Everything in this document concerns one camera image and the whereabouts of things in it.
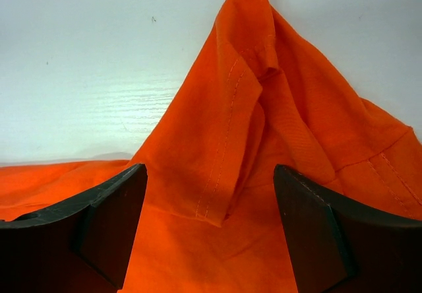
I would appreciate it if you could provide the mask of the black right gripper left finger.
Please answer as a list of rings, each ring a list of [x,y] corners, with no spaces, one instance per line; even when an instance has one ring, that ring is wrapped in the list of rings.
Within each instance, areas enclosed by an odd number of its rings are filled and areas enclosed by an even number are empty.
[[[2,292],[118,292],[146,194],[135,164],[43,209],[1,221]]]

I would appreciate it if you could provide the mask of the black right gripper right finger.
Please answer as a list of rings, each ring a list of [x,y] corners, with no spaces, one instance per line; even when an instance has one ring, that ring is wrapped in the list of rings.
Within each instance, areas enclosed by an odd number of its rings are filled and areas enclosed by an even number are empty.
[[[364,205],[289,166],[274,189],[299,292],[420,292],[421,221]]]

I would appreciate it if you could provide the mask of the orange t shirt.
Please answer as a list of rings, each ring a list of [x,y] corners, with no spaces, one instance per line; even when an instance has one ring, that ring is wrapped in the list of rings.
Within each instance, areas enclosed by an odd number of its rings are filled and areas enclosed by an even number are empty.
[[[295,292],[273,186],[286,164],[421,218],[421,143],[361,98],[269,0],[226,0],[164,116],[130,160],[1,169],[1,216],[132,166],[148,185],[124,292]]]

